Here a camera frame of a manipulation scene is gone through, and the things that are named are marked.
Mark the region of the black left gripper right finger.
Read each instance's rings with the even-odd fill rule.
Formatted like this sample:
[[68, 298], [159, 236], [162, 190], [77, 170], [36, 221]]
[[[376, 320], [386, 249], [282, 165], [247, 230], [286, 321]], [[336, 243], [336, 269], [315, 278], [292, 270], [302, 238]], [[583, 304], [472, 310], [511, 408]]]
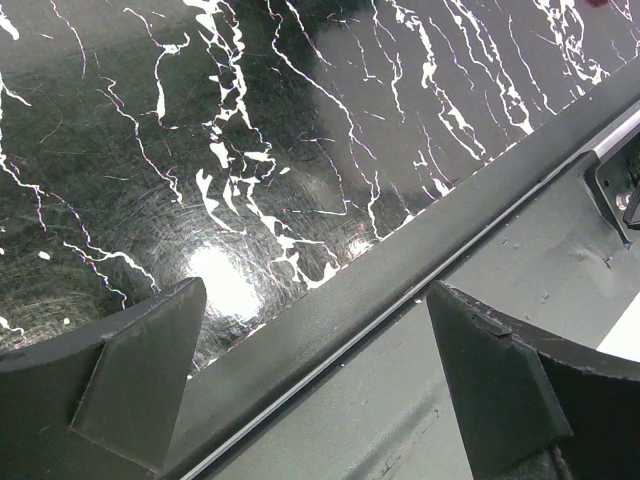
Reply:
[[638, 478], [638, 363], [441, 281], [426, 300], [474, 478]]

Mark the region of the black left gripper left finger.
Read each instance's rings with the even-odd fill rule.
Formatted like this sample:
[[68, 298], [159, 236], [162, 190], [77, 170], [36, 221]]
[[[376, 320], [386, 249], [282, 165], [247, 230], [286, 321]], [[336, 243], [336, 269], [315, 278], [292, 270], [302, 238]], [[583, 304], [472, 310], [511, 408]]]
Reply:
[[153, 479], [201, 329], [187, 278], [102, 320], [1, 356], [4, 479]]

